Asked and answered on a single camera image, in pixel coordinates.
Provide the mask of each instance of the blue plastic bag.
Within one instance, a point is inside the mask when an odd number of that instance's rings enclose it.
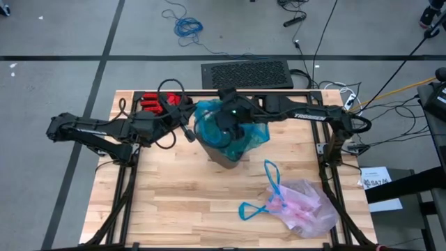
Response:
[[[245,131],[245,136],[234,140],[228,132],[222,132],[215,121],[215,113],[220,110],[222,101],[202,100],[197,103],[195,110],[196,133],[205,141],[205,144],[217,149],[230,161],[236,162],[243,153],[260,146],[270,140],[268,126],[264,123],[243,123],[240,127]]]

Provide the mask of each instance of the power strip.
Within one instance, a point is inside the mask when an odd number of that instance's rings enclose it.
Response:
[[[348,100],[346,101],[346,104],[344,105],[344,109],[346,109],[347,111],[351,108],[351,106],[353,105],[353,103],[355,102],[356,99],[356,95],[355,94],[350,94],[350,97],[348,97]]]

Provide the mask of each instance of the pink plastic bag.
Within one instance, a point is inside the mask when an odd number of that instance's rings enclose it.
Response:
[[[274,182],[268,165],[272,165],[277,172]],[[272,195],[261,208],[243,202],[238,208],[240,218],[248,220],[258,213],[270,213],[281,219],[286,226],[303,238],[314,238],[329,232],[337,223],[337,212],[327,195],[315,184],[300,179],[280,183],[280,173],[277,166],[265,160],[265,171],[271,186],[267,191]],[[245,207],[257,208],[257,211],[245,217]]]

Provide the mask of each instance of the red object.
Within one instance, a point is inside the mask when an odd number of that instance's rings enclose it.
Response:
[[[167,95],[167,102],[170,105],[179,105],[181,101],[181,96],[173,94],[173,93],[166,93]],[[161,104],[158,102],[158,94],[156,93],[145,93],[142,96],[141,106],[144,111],[150,111],[154,114],[161,114],[162,113],[162,107]]]

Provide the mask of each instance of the black floor stripe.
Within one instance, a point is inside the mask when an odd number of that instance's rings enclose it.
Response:
[[[105,65],[107,64],[106,56],[110,54],[112,49],[113,39],[116,35],[116,30],[118,28],[118,23],[121,18],[121,13],[123,12],[125,0],[119,0],[118,6],[116,7],[116,12],[114,14],[113,22],[111,23],[109,35],[107,37],[107,42],[105,43],[104,51],[100,57],[100,62],[98,70],[96,71],[95,79],[93,80],[89,99],[84,109],[84,117],[90,117],[93,111],[93,106],[95,104],[96,97],[98,96],[100,82],[102,76],[104,75]],[[51,215],[51,220],[49,221],[47,233],[43,239],[42,250],[51,249],[53,246],[54,238],[56,237],[57,229],[59,228],[59,223],[62,218],[63,208],[65,207],[68,192],[70,191],[71,181],[75,174],[77,161],[79,160],[79,155],[82,149],[82,145],[75,143],[73,150],[71,152],[70,160],[68,161],[68,166],[63,176],[61,189],[59,190],[59,195],[57,196],[56,204],[54,205],[54,210]]]
[[[313,60],[314,55],[256,55],[269,59]],[[252,56],[239,60],[254,59]],[[91,55],[91,56],[0,56],[0,61],[222,61],[221,55]],[[319,61],[446,61],[446,55],[316,55]]]

